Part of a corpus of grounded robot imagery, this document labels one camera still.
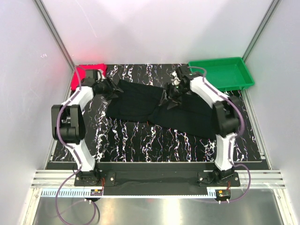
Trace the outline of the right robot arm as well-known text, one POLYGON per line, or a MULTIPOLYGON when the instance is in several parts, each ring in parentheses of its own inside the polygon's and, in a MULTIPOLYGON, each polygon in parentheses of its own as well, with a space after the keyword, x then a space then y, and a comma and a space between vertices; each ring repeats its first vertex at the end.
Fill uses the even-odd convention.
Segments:
POLYGON ((182 103, 185 93, 191 91, 201 97, 212 109, 212 126, 216 133, 216 168, 206 177, 199 178, 199 185, 226 186, 234 175, 233 148, 236 138, 245 130, 245 122, 236 106, 237 100, 219 91, 200 72, 171 74, 171 82, 165 86, 160 105, 172 109, 182 103))

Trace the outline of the aluminium frame post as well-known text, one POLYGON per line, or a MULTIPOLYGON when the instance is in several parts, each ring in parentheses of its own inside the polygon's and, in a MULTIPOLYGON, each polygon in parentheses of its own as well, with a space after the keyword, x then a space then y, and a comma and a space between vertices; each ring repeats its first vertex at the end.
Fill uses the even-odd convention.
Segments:
POLYGON ((256 43, 260 39, 262 33, 264 32, 265 28, 267 27, 268 23, 270 22, 272 16, 274 15, 276 9, 280 5, 281 0, 272 0, 269 7, 267 8, 262 20, 260 21, 254 35, 252 36, 243 56, 242 59, 246 63, 251 52, 253 51, 256 43))
POLYGON ((63 43, 63 40, 61 39, 58 30, 48 12, 46 9, 44 2, 42 0, 33 0, 33 3, 37 7, 41 17, 43 18, 47 28, 49 29, 49 32, 51 33, 52 37, 54 38, 54 41, 56 42, 59 50, 61 51, 64 59, 66 60, 67 64, 70 68, 75 67, 75 63, 73 62, 68 50, 66 49, 65 44, 63 43))

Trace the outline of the black t shirt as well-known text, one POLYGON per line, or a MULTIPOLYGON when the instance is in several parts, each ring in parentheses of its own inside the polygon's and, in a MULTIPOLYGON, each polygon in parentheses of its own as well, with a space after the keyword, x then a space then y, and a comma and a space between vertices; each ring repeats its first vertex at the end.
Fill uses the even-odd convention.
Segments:
POLYGON ((182 103, 168 109, 160 105, 163 88, 119 80, 122 93, 111 100, 106 116, 131 122, 149 122, 203 139, 216 139, 211 123, 212 109, 199 96, 184 94, 182 103))

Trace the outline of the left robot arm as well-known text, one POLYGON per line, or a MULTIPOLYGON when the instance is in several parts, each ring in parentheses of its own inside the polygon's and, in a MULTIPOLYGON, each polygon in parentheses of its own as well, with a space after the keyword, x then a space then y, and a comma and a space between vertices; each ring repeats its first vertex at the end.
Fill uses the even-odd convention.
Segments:
POLYGON ((82 111, 97 95, 111 100, 122 92, 109 78, 85 78, 65 102, 51 107, 52 136, 71 153, 77 163, 78 169, 74 172, 76 179, 88 185, 95 186, 104 179, 85 142, 82 111))

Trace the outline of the shiny steel front plate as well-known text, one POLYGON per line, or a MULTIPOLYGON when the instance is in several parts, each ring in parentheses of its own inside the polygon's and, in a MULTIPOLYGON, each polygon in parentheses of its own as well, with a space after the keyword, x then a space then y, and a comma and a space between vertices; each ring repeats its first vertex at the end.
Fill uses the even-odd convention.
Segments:
POLYGON ((282 225, 274 194, 254 190, 230 204, 196 199, 100 199, 97 208, 75 198, 59 198, 63 218, 74 225, 282 225))

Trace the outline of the folded red t shirt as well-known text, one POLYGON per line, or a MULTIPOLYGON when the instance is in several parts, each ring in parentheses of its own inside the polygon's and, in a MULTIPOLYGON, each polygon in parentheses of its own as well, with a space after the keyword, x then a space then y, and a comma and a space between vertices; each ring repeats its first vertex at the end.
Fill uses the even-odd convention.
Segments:
MULTIPOLYGON (((76 68, 81 81, 86 77, 85 74, 86 70, 100 70, 100 74, 103 77, 106 77, 106 71, 107 71, 106 64, 78 65, 76 66, 76 68)), ((74 71, 70 88, 72 91, 75 91, 78 86, 79 86, 79 81, 78 81, 77 73, 74 71)))

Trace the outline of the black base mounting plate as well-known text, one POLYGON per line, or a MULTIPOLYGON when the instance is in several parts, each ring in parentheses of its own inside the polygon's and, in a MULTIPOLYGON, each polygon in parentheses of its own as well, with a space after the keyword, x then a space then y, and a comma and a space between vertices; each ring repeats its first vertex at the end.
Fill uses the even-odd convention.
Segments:
POLYGON ((105 196, 196 196, 207 188, 239 187, 240 179, 234 169, 220 172, 214 163, 98 163, 75 185, 104 185, 105 196))

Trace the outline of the green plastic bin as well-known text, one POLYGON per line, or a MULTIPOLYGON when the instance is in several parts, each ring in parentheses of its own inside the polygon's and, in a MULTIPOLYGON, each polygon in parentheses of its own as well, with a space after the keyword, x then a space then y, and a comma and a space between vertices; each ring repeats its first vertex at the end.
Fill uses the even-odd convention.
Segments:
POLYGON ((206 79, 220 91, 244 90, 255 84, 241 57, 194 60, 188 65, 192 72, 206 69, 206 79))

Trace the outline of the aluminium frame post left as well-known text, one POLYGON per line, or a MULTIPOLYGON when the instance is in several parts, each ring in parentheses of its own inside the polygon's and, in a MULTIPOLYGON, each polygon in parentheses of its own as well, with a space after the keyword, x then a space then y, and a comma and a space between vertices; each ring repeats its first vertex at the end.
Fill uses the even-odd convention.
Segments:
POLYGON ((51 33, 52 37, 54 38, 54 41, 56 42, 59 50, 61 51, 64 59, 66 60, 67 64, 70 68, 75 67, 75 63, 73 62, 68 50, 66 49, 65 44, 63 43, 63 40, 61 39, 58 30, 48 12, 46 9, 44 2, 42 0, 33 0, 33 3, 37 7, 41 17, 43 18, 47 28, 49 29, 49 32, 51 33))

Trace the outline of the aluminium frame post right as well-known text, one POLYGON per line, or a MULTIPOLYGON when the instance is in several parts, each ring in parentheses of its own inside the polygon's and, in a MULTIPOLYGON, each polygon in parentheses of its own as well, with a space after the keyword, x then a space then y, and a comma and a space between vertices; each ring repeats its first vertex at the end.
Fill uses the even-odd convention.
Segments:
POLYGON ((256 43, 260 39, 262 33, 264 32, 265 28, 267 27, 268 23, 270 22, 272 16, 274 15, 276 9, 280 5, 281 0, 272 0, 269 7, 267 8, 262 20, 260 21, 254 35, 252 36, 243 56, 242 59, 246 63, 251 52, 253 51, 256 43))

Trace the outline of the aluminium front rail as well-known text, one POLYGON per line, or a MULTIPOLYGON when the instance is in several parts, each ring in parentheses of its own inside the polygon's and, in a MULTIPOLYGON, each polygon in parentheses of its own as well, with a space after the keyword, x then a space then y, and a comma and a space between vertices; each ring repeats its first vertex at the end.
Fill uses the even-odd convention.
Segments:
MULTIPOLYGON (((208 178, 211 171, 102 171, 101 177, 104 178, 104 184, 113 187, 122 181, 142 182, 142 183, 197 183, 197 181, 209 182, 208 178)), ((38 170, 33 178, 31 186, 33 188, 56 188, 67 177, 72 175, 69 170, 38 170)), ((245 170, 237 170, 234 176, 231 176, 232 188, 246 188, 248 181, 251 181, 251 188, 261 189, 283 189, 285 183, 280 171, 276 170, 252 170, 247 173, 245 170)))

